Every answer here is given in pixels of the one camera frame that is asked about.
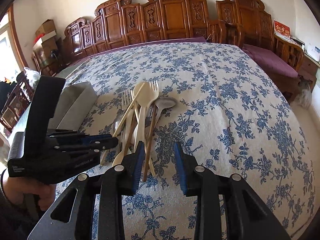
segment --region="metal screw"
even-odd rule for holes
[[[203,167],[203,166],[196,166],[196,167],[195,167],[195,170],[196,170],[197,172],[204,172],[204,167]]]
[[[82,173],[78,176],[78,179],[79,181],[84,181],[87,179],[87,177],[88,177],[87,174]]]
[[[115,167],[115,171],[123,171],[123,170],[124,170],[124,166],[122,166],[122,165],[117,165]]]
[[[241,180],[241,176],[239,174],[233,174],[232,175],[232,179],[235,181],[240,181]]]

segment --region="wooden chopstick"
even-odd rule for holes
[[[147,181],[147,175],[148,175],[148,169],[149,169],[149,158],[150,158],[150,151],[151,151],[151,144],[152,144],[152,134],[153,134],[153,129],[155,126],[155,121],[156,121],[156,110],[157,107],[155,103],[152,104],[152,118],[151,118],[151,125],[150,125],[150,130],[149,130],[149,136],[147,138],[147,152],[146,152],[146,159],[144,161],[144,170],[143,170],[143,176],[142,176],[142,181],[146,182]]]
[[[131,137],[132,137],[132,134],[134,132],[134,128],[137,126],[137,118],[136,118],[136,115],[132,115],[132,122],[131,122],[131,127],[130,127],[130,132],[129,132],[129,136],[127,138],[127,142],[124,146],[124,156],[127,155],[127,152],[128,152],[128,149],[129,149],[129,146],[131,144]]]
[[[127,118],[127,115],[129,114],[129,111],[132,109],[133,104],[134,104],[135,101],[137,100],[138,95],[140,94],[140,92],[141,92],[141,90],[142,90],[142,88],[143,88],[143,86],[144,86],[145,84],[146,84],[146,83],[143,83],[143,84],[141,85],[141,87],[139,88],[139,90],[138,90],[137,94],[135,95],[135,97],[133,98],[131,104],[128,106],[127,110],[125,111],[125,113],[124,113],[124,115],[123,115],[123,117],[122,117],[122,119],[121,119],[121,121],[120,121],[120,123],[119,123],[119,126],[118,126],[118,128],[115,130],[115,132],[114,132],[114,134],[113,134],[112,137],[116,137],[116,136],[117,136],[118,132],[120,131],[120,129],[121,129],[121,127],[122,127],[122,124],[124,123],[125,119]]]

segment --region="purple cushion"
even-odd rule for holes
[[[242,50],[265,72],[277,73],[292,78],[298,77],[298,73],[271,50],[249,44],[244,44]]]

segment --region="white plastic bag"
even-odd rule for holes
[[[24,70],[26,71],[26,76],[29,80],[29,85],[35,90],[41,77],[40,73],[38,71],[31,70],[28,67],[25,67]]]

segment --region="human hand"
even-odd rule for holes
[[[8,170],[4,172],[2,185],[5,196],[14,205],[23,203],[23,194],[39,195],[38,205],[42,211],[51,206],[56,195],[56,185],[45,185],[32,178],[10,178]]]

